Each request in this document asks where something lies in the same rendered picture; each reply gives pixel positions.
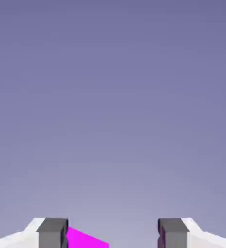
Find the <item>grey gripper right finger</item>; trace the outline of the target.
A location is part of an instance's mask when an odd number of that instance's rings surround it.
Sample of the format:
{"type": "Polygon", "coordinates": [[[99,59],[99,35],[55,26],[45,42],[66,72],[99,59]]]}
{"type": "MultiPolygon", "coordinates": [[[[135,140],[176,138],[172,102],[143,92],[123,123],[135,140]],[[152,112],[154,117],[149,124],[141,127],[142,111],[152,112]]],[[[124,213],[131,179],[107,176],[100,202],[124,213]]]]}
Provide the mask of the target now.
{"type": "Polygon", "coordinates": [[[191,217],[159,218],[157,248],[226,248],[226,239],[203,231],[191,217]]]}

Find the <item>large magenta box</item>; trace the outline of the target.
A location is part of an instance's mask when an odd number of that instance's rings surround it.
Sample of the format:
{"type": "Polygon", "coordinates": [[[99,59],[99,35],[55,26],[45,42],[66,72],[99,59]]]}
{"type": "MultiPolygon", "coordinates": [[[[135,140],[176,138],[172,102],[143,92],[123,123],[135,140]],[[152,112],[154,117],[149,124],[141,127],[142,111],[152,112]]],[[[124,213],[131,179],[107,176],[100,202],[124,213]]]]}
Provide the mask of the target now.
{"type": "Polygon", "coordinates": [[[109,248],[107,242],[94,238],[72,227],[67,232],[68,248],[109,248]]]}

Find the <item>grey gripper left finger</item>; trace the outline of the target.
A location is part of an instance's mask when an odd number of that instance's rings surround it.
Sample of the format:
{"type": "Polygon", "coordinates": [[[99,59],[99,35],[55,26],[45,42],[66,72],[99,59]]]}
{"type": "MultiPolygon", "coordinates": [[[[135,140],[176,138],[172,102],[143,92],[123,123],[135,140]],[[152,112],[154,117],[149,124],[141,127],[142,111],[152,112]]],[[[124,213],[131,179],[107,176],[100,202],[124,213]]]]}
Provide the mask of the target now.
{"type": "Polygon", "coordinates": [[[20,232],[0,238],[0,248],[68,248],[68,219],[35,217],[20,232]]]}

